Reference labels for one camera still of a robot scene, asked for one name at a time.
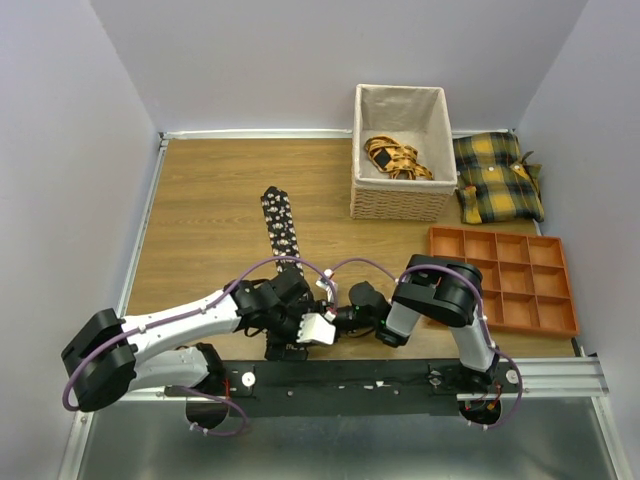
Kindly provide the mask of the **black floral tie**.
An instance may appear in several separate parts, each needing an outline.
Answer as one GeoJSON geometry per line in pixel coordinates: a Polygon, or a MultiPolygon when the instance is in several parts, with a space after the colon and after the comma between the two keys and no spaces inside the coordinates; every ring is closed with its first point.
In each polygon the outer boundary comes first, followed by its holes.
{"type": "Polygon", "coordinates": [[[293,222],[289,195],[286,191],[269,186],[260,197],[263,216],[267,228],[271,253],[279,257],[276,269],[279,273],[292,269],[304,277],[302,264],[294,260],[282,260],[282,257],[300,256],[297,234],[293,222]]]}

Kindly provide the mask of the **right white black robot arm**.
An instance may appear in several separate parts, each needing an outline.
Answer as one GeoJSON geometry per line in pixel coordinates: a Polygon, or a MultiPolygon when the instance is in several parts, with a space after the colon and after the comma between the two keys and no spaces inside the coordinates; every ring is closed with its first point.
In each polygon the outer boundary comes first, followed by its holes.
{"type": "Polygon", "coordinates": [[[337,333],[368,329],[387,346],[408,340],[422,317],[449,329],[458,348],[454,387],[487,393],[496,380],[499,355],[484,312],[483,276],[469,263],[413,255],[389,300],[370,284],[349,291],[350,305],[335,310],[337,333]]]}

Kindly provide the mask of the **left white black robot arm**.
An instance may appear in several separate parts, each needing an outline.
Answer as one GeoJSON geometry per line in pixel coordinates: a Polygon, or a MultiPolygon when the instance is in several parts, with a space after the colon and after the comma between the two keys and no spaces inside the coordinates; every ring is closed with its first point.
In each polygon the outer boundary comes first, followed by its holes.
{"type": "Polygon", "coordinates": [[[200,300],[154,313],[120,317],[112,308],[100,310],[61,352],[68,374],[63,407],[106,408],[134,389],[144,363],[203,337],[256,329],[293,343],[313,302],[308,282],[289,267],[271,279],[236,279],[200,300]]]}

